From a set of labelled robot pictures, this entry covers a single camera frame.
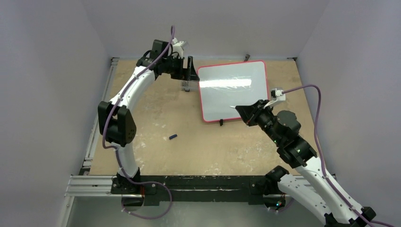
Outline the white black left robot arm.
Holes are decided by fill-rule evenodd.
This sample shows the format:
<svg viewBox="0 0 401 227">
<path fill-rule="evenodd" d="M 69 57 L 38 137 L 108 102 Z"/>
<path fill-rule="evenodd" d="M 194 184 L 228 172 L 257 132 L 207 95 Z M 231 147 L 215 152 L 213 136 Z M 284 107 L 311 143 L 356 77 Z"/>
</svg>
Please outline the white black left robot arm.
<svg viewBox="0 0 401 227">
<path fill-rule="evenodd" d="M 194 69 L 193 58 L 183 55 L 185 45 L 185 41 L 176 38 L 169 42 L 154 40 L 152 48 L 137 61 L 122 89 L 109 101 L 102 101 L 98 105 L 102 146 L 115 151 L 118 163 L 115 184 L 128 193 L 138 192 L 142 184 L 132 146 L 137 132 L 132 112 L 139 98 L 162 74 L 182 81 L 200 80 Z"/>
</svg>

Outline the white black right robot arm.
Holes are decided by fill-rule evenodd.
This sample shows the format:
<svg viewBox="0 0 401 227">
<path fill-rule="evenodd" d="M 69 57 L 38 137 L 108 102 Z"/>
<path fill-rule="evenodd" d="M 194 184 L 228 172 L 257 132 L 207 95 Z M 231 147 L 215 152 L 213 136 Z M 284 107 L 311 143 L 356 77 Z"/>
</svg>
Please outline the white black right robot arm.
<svg viewBox="0 0 401 227">
<path fill-rule="evenodd" d="M 295 113 L 274 114 L 268 100 L 234 108 L 249 127 L 258 125 L 277 146 L 280 158 L 309 183 L 305 186 L 281 166 L 266 174 L 270 192 L 281 191 L 313 213 L 326 227 L 364 227 L 376 217 L 371 207 L 355 201 L 330 175 L 313 147 L 299 135 Z"/>
</svg>

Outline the pink framed whiteboard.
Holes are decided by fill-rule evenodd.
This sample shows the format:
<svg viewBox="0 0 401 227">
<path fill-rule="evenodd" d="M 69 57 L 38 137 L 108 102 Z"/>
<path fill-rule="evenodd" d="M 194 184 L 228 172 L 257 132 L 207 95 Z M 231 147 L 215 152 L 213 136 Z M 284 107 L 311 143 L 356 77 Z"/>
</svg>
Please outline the pink framed whiteboard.
<svg viewBox="0 0 401 227">
<path fill-rule="evenodd" d="M 266 64 L 246 61 L 202 66 L 198 69 L 202 119 L 239 119 L 229 106 L 251 105 L 269 98 Z"/>
</svg>

